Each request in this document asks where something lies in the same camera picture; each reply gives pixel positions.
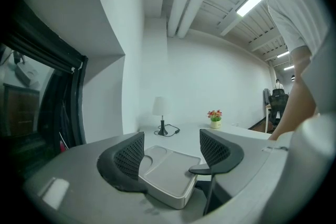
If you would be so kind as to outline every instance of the white t-shirt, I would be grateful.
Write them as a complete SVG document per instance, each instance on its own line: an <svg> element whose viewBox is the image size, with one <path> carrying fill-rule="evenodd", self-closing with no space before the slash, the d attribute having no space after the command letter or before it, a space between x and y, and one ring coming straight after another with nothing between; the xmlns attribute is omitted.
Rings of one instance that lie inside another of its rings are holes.
<svg viewBox="0 0 336 224"><path fill-rule="evenodd" d="M322 0L268 0L268 7L290 52L308 46L316 53L331 26Z"/></svg>
<svg viewBox="0 0 336 224"><path fill-rule="evenodd" d="M277 82L274 85L274 89L283 89L283 88L284 88L284 86L280 82Z"/></svg>

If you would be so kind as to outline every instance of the white lampshade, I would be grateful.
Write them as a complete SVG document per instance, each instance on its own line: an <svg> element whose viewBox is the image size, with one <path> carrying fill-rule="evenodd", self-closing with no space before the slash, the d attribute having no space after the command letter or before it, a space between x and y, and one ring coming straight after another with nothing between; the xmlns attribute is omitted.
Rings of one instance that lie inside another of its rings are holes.
<svg viewBox="0 0 336 224"><path fill-rule="evenodd" d="M165 97L155 97L153 115L163 116L169 114L169 104Z"/></svg>

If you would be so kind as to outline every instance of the yellow pot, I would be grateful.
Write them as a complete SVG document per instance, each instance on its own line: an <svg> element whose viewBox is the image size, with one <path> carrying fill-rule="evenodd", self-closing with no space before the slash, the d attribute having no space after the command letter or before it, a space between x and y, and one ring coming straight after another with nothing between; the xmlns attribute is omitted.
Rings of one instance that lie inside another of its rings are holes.
<svg viewBox="0 0 336 224"><path fill-rule="evenodd" d="M219 129L221 128L221 125L222 125L222 121L211 121L210 123L210 127L212 129Z"/></svg>

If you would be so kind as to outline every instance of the ceiling light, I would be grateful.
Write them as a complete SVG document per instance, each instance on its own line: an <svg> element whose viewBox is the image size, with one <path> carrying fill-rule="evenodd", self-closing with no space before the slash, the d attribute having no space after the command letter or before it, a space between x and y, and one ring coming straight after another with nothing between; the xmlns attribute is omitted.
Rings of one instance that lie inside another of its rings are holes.
<svg viewBox="0 0 336 224"><path fill-rule="evenodd" d="M280 58L280 57L282 57L282 56L287 55L288 53L289 53L289 51L286 51L284 54L280 54L280 55L278 55L277 57Z"/></svg>
<svg viewBox="0 0 336 224"><path fill-rule="evenodd" d="M284 70L288 70L288 69L291 69L291 68L294 68L294 66L286 67L286 68L284 68Z"/></svg>
<svg viewBox="0 0 336 224"><path fill-rule="evenodd" d="M260 1L262 1L262 0L248 0L239 10L237 10L237 13L241 17L243 17L251 9L253 9Z"/></svg>

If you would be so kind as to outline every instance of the potted flower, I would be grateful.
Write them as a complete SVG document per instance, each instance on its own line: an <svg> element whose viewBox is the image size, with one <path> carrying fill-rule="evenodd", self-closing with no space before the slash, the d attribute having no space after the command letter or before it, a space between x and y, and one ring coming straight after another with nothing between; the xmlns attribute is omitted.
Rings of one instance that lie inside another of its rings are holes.
<svg viewBox="0 0 336 224"><path fill-rule="evenodd" d="M212 129L218 129L221 127L221 119L222 119L222 113L220 110L213 110L208 112L208 118L211 120L210 127Z"/></svg>

